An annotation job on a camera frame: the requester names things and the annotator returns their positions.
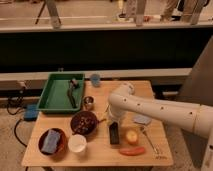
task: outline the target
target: green plastic tray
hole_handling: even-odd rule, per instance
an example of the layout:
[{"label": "green plastic tray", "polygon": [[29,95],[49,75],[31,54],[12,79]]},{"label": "green plastic tray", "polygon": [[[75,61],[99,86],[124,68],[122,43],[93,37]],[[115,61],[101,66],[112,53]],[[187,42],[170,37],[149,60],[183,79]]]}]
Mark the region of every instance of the green plastic tray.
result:
[{"label": "green plastic tray", "polygon": [[[75,78],[79,87],[73,90],[77,108],[73,108],[67,96],[69,80]],[[84,74],[51,73],[44,86],[37,109],[45,114],[76,113],[81,109],[84,93]]]}]

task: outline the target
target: white cup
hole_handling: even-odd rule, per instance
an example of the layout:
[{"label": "white cup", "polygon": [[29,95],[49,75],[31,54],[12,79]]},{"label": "white cup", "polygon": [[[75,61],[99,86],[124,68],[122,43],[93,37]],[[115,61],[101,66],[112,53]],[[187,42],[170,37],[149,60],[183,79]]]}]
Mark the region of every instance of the white cup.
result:
[{"label": "white cup", "polygon": [[84,156],[87,147],[87,140],[83,135],[75,134],[69,138],[68,147],[69,150],[76,155]]}]

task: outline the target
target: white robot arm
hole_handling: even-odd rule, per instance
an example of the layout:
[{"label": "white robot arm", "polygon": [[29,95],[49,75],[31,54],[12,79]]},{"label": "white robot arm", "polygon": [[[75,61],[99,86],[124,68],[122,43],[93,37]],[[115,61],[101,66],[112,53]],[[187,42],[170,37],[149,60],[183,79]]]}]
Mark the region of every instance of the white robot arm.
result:
[{"label": "white robot arm", "polygon": [[123,83],[109,95],[108,118],[118,122],[125,111],[140,113],[209,138],[202,171],[213,170],[213,107],[133,95],[134,87]]}]

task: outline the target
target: wire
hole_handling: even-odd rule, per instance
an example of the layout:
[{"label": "wire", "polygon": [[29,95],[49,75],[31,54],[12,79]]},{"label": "wire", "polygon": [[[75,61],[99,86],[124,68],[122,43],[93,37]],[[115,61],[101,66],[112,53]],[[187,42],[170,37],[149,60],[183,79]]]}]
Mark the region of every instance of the wire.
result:
[{"label": "wire", "polygon": [[19,120],[16,122],[13,132],[14,132],[14,135],[15,135],[16,139],[17,139],[24,147],[27,147],[27,145],[26,145],[25,143],[23,143],[23,141],[20,140],[20,138],[18,137],[17,132],[16,132],[16,129],[17,129],[18,125],[19,125],[22,121],[24,121],[24,120],[23,120],[23,119],[19,119]]},{"label": "wire", "polygon": [[[8,97],[7,99],[7,112],[10,114],[10,115],[16,115],[18,113],[21,112],[21,110],[24,108],[22,106],[22,102],[23,102],[23,94],[24,94],[24,90],[25,88],[22,88],[20,91],[19,91],[19,96],[14,99],[13,97]],[[11,112],[10,111],[10,108],[18,108],[15,112]]]}]

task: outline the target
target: metal frame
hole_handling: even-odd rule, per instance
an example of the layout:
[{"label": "metal frame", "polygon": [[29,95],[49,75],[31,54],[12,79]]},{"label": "metal frame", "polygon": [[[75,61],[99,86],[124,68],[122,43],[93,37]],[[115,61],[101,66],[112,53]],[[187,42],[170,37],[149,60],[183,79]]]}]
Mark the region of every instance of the metal frame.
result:
[{"label": "metal frame", "polygon": [[126,19],[134,18],[136,26],[143,25],[144,12],[147,0],[127,0]]},{"label": "metal frame", "polygon": [[54,0],[45,0],[45,1],[46,1],[47,9],[50,14],[51,24],[52,24],[53,28],[55,28],[55,29],[60,28],[61,21],[60,21],[59,15],[58,15],[55,1]]},{"label": "metal frame", "polygon": [[195,6],[195,9],[193,11],[193,14],[192,14],[192,18],[191,18],[191,21],[190,21],[190,24],[191,25],[196,25],[199,21],[199,18],[200,18],[200,13],[202,12],[202,9],[203,7],[209,2],[207,3],[208,1],[207,0],[197,0],[197,4]]}]

